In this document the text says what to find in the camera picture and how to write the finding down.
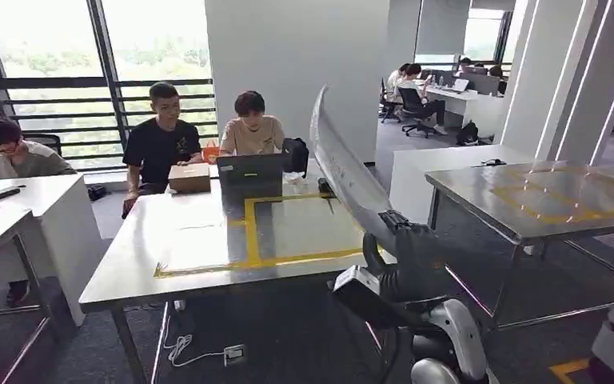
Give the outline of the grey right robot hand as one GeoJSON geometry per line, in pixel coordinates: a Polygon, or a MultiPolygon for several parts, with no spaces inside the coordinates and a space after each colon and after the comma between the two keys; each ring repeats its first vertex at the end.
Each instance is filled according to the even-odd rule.
{"type": "Polygon", "coordinates": [[[361,227],[367,271],[378,278],[382,298],[411,302],[445,295],[440,242],[428,226],[387,210],[367,212],[361,227]]]}

